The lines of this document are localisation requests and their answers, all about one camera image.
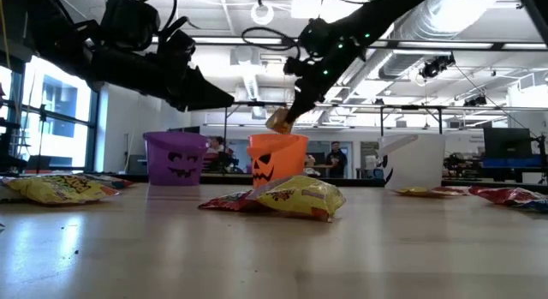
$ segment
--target man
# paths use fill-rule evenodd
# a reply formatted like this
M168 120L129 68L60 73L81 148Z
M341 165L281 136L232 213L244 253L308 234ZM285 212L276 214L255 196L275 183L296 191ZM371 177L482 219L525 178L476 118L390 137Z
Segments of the man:
M331 143L331 153L327 155L326 163L331 165L329 169L330 178L344 178L344 168L348 162L346 154L340 149L341 143L333 141Z

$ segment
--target window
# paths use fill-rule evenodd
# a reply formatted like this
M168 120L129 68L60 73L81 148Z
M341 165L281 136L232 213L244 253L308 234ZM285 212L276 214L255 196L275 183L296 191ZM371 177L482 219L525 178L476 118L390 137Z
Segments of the window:
M42 134L40 115L28 114L25 111L22 113L21 122L27 124L23 129L26 139L21 149L21 158L28 160L30 156L41 154L53 157L50 162L52 167L84 167L86 165L87 126L56 118L46 118Z
M5 67L0 67L0 84L2 85L4 100L8 100L11 97L11 71ZM8 106L0 105L0 117L8 119Z
M90 120L92 91L86 82L68 75L45 60L33 57L25 70L23 104L39 108L45 105L47 111Z
M33 57L23 80L20 157L51 157L50 167L92 170L98 93L82 79ZM46 119L40 121L40 106Z

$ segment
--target computer monitor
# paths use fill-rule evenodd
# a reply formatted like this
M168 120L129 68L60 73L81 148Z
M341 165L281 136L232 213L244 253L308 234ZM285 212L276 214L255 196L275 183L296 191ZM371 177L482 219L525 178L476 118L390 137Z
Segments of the computer monitor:
M198 126L198 127L168 129L168 132L187 132L187 133L199 134L200 133L200 126Z
M484 128L486 158L531 158L529 129Z

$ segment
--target bucket handle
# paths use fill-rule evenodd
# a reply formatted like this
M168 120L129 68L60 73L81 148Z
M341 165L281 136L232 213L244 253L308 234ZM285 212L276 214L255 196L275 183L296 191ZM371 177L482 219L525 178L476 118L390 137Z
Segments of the bucket handle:
M418 135L406 135L404 137L402 137L400 140L397 140L397 141L394 141L393 143L389 144L388 146L386 147L382 147L381 149L378 150L378 156L380 158L383 158L391 153L393 153L394 151L414 142L414 141L417 141L419 139L419 136Z
M293 136L292 135L292 143L291 145L295 144L297 141L299 141L299 136ZM275 151L278 151L280 149L285 148L288 145L287 141L270 141L265 146L260 147L248 147L247 148L247 154L249 154L251 157L260 157L267 153L272 153Z
M153 137L153 136L150 136L148 133L144 133L143 134L143 138L145 139L145 141L148 141L148 142L151 142L151 143L154 143L154 146L156 147L160 147L164 150L173 150L174 148L176 148L177 150L181 150L182 152L184 151L187 151L188 149L202 149L204 152L207 150L206 149L206 144L204 142L204 146L203 148L202 147L196 147L196 146L188 146L188 145L173 145L173 144L169 144L165 141L161 141L159 140L158 138L156 137Z

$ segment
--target purple jack-o-lantern bucket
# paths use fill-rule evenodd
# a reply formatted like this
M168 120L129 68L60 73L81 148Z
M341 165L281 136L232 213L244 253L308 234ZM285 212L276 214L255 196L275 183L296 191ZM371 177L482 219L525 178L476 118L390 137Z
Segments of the purple jack-o-lantern bucket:
M184 132L148 132L146 162L152 185L193 186L200 184L207 138Z

